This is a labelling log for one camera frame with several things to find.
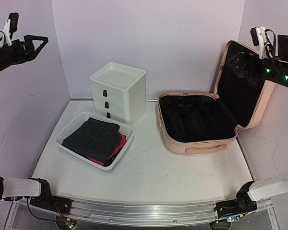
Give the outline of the beige hard-shell suitcase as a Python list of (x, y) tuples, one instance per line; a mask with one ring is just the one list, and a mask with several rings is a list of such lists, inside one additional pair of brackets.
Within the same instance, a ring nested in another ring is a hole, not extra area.
[(224, 150), (240, 131), (246, 130), (237, 130), (235, 117), (215, 93), (222, 59), (212, 93), (167, 92), (160, 95), (158, 119), (164, 144), (170, 151), (197, 154)]

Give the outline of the white tall plastic bin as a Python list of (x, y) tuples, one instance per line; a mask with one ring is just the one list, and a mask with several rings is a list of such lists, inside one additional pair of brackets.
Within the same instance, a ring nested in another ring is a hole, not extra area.
[(97, 114), (130, 126), (145, 114), (145, 70), (110, 62), (89, 79)]

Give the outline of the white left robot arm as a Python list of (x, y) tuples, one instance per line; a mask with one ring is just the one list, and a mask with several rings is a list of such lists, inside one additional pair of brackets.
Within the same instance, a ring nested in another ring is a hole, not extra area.
[[(47, 43), (47, 37), (25, 35), (24, 41), (17, 39), (10, 45), (4, 44), (0, 47), (0, 71), (34, 60)], [(22, 198), (29, 198), (32, 206), (61, 214), (69, 214), (72, 207), (71, 199), (52, 194), (47, 180), (0, 176), (0, 200), (18, 201)]]

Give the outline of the black clothes stack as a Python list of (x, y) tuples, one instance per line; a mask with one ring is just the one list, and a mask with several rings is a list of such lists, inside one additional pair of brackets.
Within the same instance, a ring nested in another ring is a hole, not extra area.
[(118, 156), (118, 154), (116, 154), (116, 155), (113, 155), (111, 158), (109, 158), (105, 163), (104, 163), (104, 167), (108, 167), (108, 166), (110, 166), (112, 163), (113, 163), (113, 161), (116, 159), (116, 157)]

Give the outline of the red garment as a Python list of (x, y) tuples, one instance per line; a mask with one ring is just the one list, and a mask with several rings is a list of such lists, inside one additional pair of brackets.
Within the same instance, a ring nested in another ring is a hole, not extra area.
[[(111, 158), (113, 155), (119, 154), (120, 151), (122, 150), (122, 148), (123, 148), (123, 147), (125, 146), (125, 144), (127, 143), (126, 136), (124, 136), (124, 135), (121, 134), (120, 132), (119, 132), (118, 134), (119, 134), (120, 137), (121, 137), (121, 142), (120, 142), (120, 144), (115, 148), (113, 154), (107, 158), (107, 160), (108, 160), (109, 158)], [(87, 159), (89, 159), (90, 161), (93, 161), (93, 162), (95, 162), (95, 163), (97, 163), (97, 164), (99, 164), (99, 165), (101, 165), (101, 166), (103, 166), (104, 163), (107, 161), (107, 160), (104, 161), (104, 162), (98, 161), (97, 159), (90, 158), (90, 157), (88, 157), (88, 156), (85, 156), (85, 158), (87, 158)]]

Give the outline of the grey dotted garment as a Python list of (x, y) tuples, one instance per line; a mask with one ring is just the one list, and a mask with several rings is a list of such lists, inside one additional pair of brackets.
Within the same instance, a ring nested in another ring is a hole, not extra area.
[(104, 162), (121, 142), (119, 129), (117, 124), (89, 118), (63, 140), (62, 146), (80, 156)]

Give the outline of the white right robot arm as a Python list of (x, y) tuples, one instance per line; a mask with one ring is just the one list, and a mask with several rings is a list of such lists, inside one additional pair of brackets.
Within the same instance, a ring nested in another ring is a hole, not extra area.
[[(256, 126), (262, 118), (275, 84), (288, 87), (288, 57), (276, 56), (276, 44), (268, 56), (231, 41), (222, 59), (215, 93), (235, 117), (237, 130)], [(257, 201), (288, 193), (288, 171), (261, 181), (245, 183), (236, 198), (217, 202), (217, 221), (236, 221), (257, 210)]]

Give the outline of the white perforated plastic basket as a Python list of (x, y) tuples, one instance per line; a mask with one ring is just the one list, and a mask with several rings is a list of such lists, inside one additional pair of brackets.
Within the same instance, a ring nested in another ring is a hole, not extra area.
[(91, 112), (74, 117), (55, 137), (58, 147), (107, 173), (128, 150), (135, 129)]

